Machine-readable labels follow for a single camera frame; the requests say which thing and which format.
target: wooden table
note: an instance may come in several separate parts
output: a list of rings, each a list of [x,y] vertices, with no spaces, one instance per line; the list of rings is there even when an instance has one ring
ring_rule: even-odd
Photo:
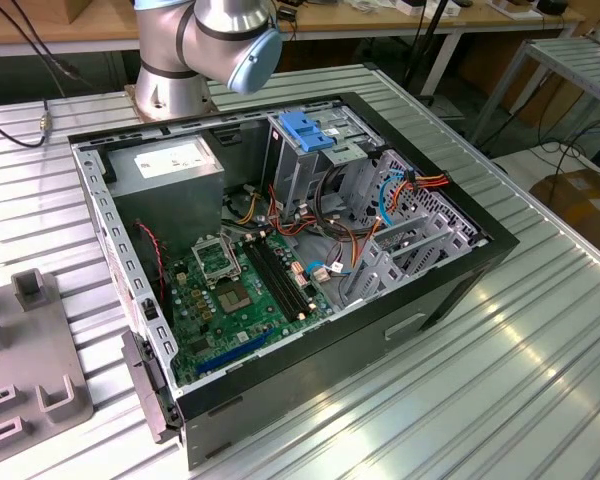
[[[474,6],[462,9],[457,17],[442,19],[436,34],[447,35],[438,58],[431,70],[424,95],[430,95],[444,73],[453,52],[464,33],[562,30],[561,36],[571,36],[583,20],[577,12],[568,9],[562,17],[516,21],[495,11],[486,0],[475,0]],[[341,3],[336,6],[303,5],[298,9],[297,40],[327,40],[333,38],[362,38],[414,35],[420,18],[404,15],[394,9],[380,9],[365,14]],[[423,29],[429,21],[425,18]],[[102,52],[138,49],[138,28],[129,0],[94,0],[70,25],[36,21],[35,27],[54,53]],[[281,22],[285,39],[292,35],[292,27]],[[0,57],[30,55],[31,49],[14,28],[0,15]]]

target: motherboard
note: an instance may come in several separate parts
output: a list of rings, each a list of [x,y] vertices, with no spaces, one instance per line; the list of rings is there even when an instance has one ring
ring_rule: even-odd
[[[333,313],[275,232],[236,243],[206,240],[192,255],[167,265],[166,274],[179,347],[172,362],[178,385]]]

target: ram slot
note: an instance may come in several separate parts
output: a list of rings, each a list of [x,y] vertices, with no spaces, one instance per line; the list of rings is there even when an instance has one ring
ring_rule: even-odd
[[[304,315],[309,313],[307,300],[300,294],[287,272],[280,266],[278,258],[264,242],[246,244],[244,251],[288,321],[298,320],[301,313]]]

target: blue drive bay latch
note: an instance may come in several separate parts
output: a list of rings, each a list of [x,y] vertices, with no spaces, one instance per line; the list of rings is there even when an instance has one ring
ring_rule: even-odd
[[[332,138],[327,137],[304,112],[289,112],[280,115],[280,121],[293,138],[300,142],[305,152],[333,147]]]

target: yellow cable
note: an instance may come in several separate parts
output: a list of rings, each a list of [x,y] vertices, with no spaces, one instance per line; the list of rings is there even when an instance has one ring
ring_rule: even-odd
[[[251,196],[251,206],[249,207],[249,211],[247,212],[247,214],[242,217],[240,220],[238,220],[236,223],[238,225],[244,225],[245,223],[248,223],[249,221],[251,221],[251,218],[253,217],[253,214],[256,211],[256,200],[258,199],[258,195],[257,194],[253,194]]]

